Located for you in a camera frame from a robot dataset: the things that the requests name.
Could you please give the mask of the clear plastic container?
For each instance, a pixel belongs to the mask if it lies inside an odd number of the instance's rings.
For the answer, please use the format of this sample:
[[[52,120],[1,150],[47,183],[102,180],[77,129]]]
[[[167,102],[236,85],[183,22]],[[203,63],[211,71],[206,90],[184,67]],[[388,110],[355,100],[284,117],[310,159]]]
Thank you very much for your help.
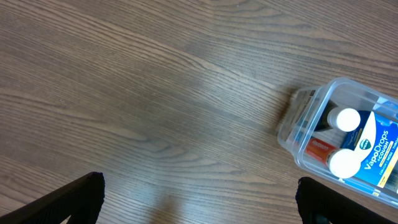
[[[287,113],[280,123],[277,135],[279,144],[293,155],[295,163],[302,169],[396,207],[397,191],[377,187],[355,176],[339,179],[329,171],[326,165],[305,152],[311,138],[318,138],[337,148],[342,148],[341,145],[348,132],[337,129],[314,131],[329,100],[340,107],[357,111],[372,111],[379,100],[397,104],[397,99],[347,78],[337,78],[323,86],[301,88],[292,96]]]

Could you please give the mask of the blue Vicks VapoDrops box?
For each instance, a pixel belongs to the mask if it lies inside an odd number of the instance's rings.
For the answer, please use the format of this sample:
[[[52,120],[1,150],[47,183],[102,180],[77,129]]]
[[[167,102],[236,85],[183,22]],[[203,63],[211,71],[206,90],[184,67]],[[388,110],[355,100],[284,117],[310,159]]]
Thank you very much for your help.
[[[342,148],[360,161],[356,178],[397,191],[397,104],[379,100],[372,111],[359,110],[359,126],[346,134]]]

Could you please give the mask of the orange tube white cap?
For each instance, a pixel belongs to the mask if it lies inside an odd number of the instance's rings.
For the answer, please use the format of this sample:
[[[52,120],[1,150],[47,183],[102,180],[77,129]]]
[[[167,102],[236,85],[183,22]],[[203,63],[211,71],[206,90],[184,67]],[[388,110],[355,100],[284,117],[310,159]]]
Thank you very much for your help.
[[[305,152],[326,165],[329,171],[339,179],[351,178],[361,168],[361,161],[353,150],[337,148],[318,138],[309,140]]]

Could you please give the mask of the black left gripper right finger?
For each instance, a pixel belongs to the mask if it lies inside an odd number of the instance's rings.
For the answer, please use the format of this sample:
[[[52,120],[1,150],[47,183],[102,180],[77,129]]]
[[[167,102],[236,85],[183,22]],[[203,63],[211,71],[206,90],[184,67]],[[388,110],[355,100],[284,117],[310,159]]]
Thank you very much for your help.
[[[304,224],[394,223],[310,177],[298,180],[295,199]]]

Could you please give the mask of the black tube white cap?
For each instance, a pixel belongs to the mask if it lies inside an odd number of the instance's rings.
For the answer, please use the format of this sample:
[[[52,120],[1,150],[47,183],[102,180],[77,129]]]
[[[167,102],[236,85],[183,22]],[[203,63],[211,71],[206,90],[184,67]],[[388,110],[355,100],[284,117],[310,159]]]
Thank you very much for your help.
[[[340,107],[329,100],[314,131],[337,129],[343,132],[350,132],[355,130],[360,122],[361,116],[357,110]]]

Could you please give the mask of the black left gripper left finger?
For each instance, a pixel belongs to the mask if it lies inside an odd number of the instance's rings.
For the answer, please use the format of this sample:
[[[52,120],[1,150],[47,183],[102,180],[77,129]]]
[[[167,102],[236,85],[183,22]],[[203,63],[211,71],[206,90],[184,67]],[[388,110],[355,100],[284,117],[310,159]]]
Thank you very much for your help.
[[[1,217],[1,223],[96,223],[105,198],[101,172],[90,172]]]

